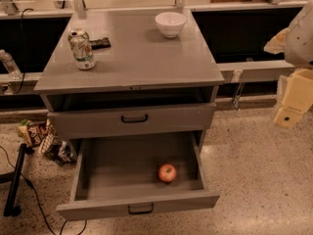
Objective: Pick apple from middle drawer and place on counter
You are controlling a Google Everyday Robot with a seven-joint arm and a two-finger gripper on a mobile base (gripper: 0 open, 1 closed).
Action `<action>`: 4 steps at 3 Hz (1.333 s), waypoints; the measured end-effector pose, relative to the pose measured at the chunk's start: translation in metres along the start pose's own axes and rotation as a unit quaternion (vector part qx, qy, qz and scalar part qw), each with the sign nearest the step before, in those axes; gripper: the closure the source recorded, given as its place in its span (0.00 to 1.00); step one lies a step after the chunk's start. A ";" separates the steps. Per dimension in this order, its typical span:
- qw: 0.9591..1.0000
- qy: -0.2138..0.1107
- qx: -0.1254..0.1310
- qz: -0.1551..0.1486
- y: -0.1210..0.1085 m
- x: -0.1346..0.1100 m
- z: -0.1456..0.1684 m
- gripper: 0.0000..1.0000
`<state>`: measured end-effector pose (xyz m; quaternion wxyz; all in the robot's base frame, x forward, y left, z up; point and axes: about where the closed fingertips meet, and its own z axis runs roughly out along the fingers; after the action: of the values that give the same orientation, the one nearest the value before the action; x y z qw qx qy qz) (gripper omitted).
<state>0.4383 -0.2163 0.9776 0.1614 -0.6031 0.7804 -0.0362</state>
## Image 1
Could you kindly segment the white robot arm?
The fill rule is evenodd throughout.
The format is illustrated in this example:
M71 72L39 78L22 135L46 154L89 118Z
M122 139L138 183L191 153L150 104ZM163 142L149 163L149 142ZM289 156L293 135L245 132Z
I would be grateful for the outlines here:
M286 78L274 124L294 127L313 105L313 0L309 0L287 28L279 31L264 46L271 54L283 53L295 67Z

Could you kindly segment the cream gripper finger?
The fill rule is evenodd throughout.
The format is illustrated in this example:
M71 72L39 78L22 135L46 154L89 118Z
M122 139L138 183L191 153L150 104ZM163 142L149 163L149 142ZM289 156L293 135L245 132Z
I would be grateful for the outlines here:
M288 78L274 124L294 127L313 105L313 70L298 69Z

